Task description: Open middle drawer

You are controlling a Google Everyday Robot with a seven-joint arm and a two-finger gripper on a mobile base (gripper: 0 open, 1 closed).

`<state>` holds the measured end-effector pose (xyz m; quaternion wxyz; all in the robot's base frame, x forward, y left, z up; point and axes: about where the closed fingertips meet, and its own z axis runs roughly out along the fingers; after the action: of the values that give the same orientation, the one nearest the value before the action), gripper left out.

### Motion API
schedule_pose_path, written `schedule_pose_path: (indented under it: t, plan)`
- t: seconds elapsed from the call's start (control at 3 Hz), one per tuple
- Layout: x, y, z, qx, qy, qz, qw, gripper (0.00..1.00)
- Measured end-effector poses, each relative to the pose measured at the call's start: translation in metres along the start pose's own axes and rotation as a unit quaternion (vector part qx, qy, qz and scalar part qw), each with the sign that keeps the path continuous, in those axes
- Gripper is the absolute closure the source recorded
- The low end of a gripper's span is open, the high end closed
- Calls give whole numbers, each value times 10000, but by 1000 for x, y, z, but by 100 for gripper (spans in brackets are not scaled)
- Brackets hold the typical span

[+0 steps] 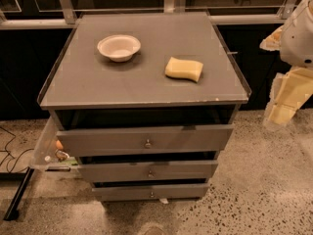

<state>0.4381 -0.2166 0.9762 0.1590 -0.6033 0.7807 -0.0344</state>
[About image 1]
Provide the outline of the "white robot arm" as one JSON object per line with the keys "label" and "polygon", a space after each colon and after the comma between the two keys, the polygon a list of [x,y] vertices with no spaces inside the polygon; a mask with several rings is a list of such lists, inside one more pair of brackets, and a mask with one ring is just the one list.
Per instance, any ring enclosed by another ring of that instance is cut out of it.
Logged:
{"label": "white robot arm", "polygon": [[286,125],[313,95],[313,0],[301,0],[259,47],[279,51],[281,60],[291,65],[286,74],[276,74],[264,113],[266,125]]}

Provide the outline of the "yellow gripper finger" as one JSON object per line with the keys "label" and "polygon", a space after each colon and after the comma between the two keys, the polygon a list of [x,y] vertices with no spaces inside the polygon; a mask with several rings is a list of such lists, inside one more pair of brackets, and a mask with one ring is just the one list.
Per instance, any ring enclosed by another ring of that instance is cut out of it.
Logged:
{"label": "yellow gripper finger", "polygon": [[263,124],[285,126],[313,95],[313,69],[292,67],[273,79]]}
{"label": "yellow gripper finger", "polygon": [[279,26],[270,35],[263,39],[259,47],[265,51],[279,51],[281,49],[281,34],[283,27]]}

